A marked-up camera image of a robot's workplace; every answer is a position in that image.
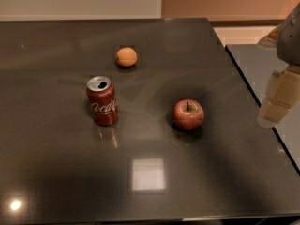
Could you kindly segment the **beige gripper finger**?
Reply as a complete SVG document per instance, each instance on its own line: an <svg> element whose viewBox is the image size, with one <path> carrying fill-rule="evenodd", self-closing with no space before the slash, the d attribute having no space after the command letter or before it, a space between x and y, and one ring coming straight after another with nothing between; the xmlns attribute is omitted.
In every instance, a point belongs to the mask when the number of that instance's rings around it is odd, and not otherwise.
<svg viewBox="0 0 300 225"><path fill-rule="evenodd" d="M259 111L258 123L263 128L279 124L300 100L300 67L274 71L268 81Z"/></svg>
<svg viewBox="0 0 300 225"><path fill-rule="evenodd" d="M261 38L258 44L264 47L275 47L278 41L279 30L280 26L275 27L266 36Z"/></svg>

